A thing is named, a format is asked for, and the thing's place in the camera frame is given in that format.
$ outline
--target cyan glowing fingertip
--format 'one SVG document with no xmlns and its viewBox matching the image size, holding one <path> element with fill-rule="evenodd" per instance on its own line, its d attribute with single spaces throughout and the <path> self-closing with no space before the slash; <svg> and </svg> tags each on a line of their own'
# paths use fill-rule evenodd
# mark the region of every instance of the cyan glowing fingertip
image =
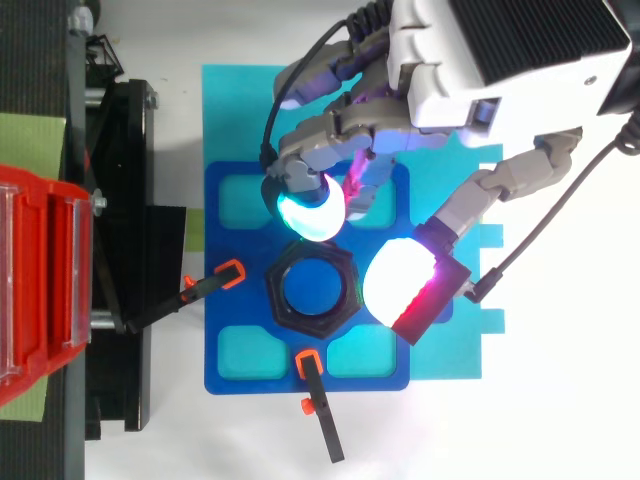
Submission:
<svg viewBox="0 0 640 480">
<path fill-rule="evenodd" d="M 318 207 L 307 207 L 281 193 L 278 211 L 284 222 L 300 236 L 312 242 L 324 242 L 335 237 L 346 216 L 346 205 L 342 187 L 333 178 L 325 175 L 329 185 L 329 196 Z"/>
<path fill-rule="evenodd" d="M 412 238 L 389 240 L 374 257 L 364 277 L 367 309 L 387 327 L 407 310 L 435 275 L 433 254 Z"/>
</svg>

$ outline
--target black bracket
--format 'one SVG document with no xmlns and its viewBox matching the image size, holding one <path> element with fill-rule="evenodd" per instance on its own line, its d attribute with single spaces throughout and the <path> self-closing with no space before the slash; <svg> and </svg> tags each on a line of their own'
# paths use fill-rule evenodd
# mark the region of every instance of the black bracket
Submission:
<svg viewBox="0 0 640 480">
<path fill-rule="evenodd" d="M 188 283 L 187 288 L 182 292 L 149 308 L 142 315 L 132 318 L 127 322 L 127 329 L 131 333 L 137 333 L 167 315 L 177 312 L 182 307 L 212 294 L 216 290 L 230 288 L 236 285 L 244 280 L 244 277 L 245 272 L 243 266 L 237 260 L 232 260 L 223 265 L 222 268 L 216 269 L 216 273 L 213 275 L 194 282 L 191 285 Z"/>
<path fill-rule="evenodd" d="M 311 394 L 310 399 L 302 400 L 302 409 L 307 415 L 315 412 L 318 416 L 331 463 L 341 462 L 344 460 L 344 452 L 342 451 L 336 424 L 333 421 L 331 408 L 329 408 L 327 392 L 322 383 L 320 357 L 313 350 L 305 350 L 296 356 L 296 364 L 298 365 L 300 376 L 307 381 L 309 393 Z"/>
</svg>

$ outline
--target blue base plate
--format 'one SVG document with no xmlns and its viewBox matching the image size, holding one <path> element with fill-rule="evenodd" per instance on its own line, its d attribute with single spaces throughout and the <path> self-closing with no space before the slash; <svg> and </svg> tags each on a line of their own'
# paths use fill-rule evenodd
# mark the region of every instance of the blue base plate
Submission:
<svg viewBox="0 0 640 480">
<path fill-rule="evenodd" d="M 257 162 L 271 85 L 280 67 L 206 66 L 203 70 L 205 150 L 205 268 L 238 258 L 247 280 L 206 300 L 205 385 L 215 394 L 305 391 L 293 358 L 319 351 L 328 391 L 399 390 L 409 379 L 479 378 L 481 336 L 504 331 L 501 311 L 456 300 L 423 339 L 410 348 L 363 308 L 329 340 L 320 341 L 276 325 L 264 273 L 297 237 L 276 225 L 262 203 Z M 322 112 L 335 97 L 281 112 L 273 137 Z M 481 163 L 501 159 L 499 148 L 468 150 L 455 139 L 438 151 L 403 154 L 393 181 L 379 192 L 363 220 L 347 224 L 336 243 L 354 253 L 360 277 L 389 238 L 407 236 L 424 222 Z M 330 173 L 344 175 L 348 163 Z M 480 248 L 501 247 L 502 229 L 479 225 L 456 249 L 456 257 L 479 271 Z M 287 295 L 305 308 L 335 296 L 331 272 L 296 275 Z"/>
</svg>

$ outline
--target orange clamp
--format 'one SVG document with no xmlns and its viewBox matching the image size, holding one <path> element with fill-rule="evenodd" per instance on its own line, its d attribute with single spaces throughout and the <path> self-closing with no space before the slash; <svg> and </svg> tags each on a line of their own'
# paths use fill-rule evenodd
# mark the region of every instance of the orange clamp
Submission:
<svg viewBox="0 0 640 480">
<path fill-rule="evenodd" d="M 302 411 L 305 415 L 313 415 L 316 413 L 316 407 L 313 406 L 313 401 L 310 398 L 303 398 L 300 401 L 300 405 L 302 405 Z"/>
<path fill-rule="evenodd" d="M 313 350 L 312 348 L 308 350 L 301 351 L 298 355 L 296 355 L 296 367 L 298 367 L 298 374 L 300 374 L 300 378 L 303 380 L 307 379 L 307 376 L 304 373 L 304 369 L 302 368 L 302 359 L 306 357 L 313 357 L 316 360 L 316 366 L 318 367 L 318 373 L 322 375 L 324 369 L 322 368 L 322 362 L 320 361 L 320 355 L 317 350 Z"/>
<path fill-rule="evenodd" d="M 190 275 L 185 275 L 184 276 L 184 286 L 186 288 L 195 287 L 197 283 L 198 282 L 196 282 L 193 278 L 191 278 Z"/>
<path fill-rule="evenodd" d="M 197 283 L 198 282 L 196 282 L 193 278 L 191 278 L 190 275 L 185 275 L 184 276 L 184 287 L 185 287 L 185 290 L 188 290 L 191 287 L 195 287 Z M 180 298 L 182 298 L 183 302 L 188 302 L 189 301 L 189 299 L 187 298 L 186 295 L 181 295 Z"/>
<path fill-rule="evenodd" d="M 236 269 L 240 273 L 240 276 L 235 280 L 231 280 L 229 283 L 223 286 L 222 287 L 223 290 L 229 290 L 230 288 L 235 287 L 239 283 L 242 283 L 245 280 L 245 278 L 247 278 L 247 271 L 245 270 L 244 265 L 242 265 L 242 263 L 240 263 L 240 261 L 236 260 L 235 258 L 233 260 L 229 260 L 226 263 L 223 263 L 219 267 L 216 267 L 213 273 L 220 273 L 221 271 L 226 270 L 229 267 L 236 267 Z"/>
</svg>

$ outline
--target red storage box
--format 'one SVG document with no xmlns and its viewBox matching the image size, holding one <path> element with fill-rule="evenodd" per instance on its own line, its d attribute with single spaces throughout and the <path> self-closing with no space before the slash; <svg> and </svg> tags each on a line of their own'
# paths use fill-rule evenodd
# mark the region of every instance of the red storage box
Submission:
<svg viewBox="0 0 640 480">
<path fill-rule="evenodd" d="M 92 228 L 86 191 L 0 166 L 0 406 L 86 346 Z"/>
</svg>

